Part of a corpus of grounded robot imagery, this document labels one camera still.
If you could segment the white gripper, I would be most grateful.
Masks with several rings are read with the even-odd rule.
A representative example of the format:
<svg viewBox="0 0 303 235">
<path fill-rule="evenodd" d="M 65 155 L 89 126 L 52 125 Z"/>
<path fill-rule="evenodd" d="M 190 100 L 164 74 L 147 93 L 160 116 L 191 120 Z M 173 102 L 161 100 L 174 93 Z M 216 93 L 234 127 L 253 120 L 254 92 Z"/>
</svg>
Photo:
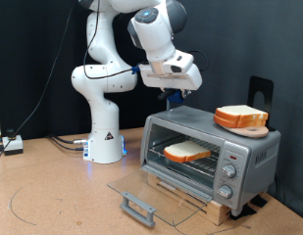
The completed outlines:
<svg viewBox="0 0 303 235">
<path fill-rule="evenodd" d="M 139 69 L 146 86 L 181 89 L 182 98 L 186 98 L 191 94 L 190 90 L 197 90 L 202 84 L 193 56 L 179 50 L 166 61 L 140 64 Z"/>
</svg>

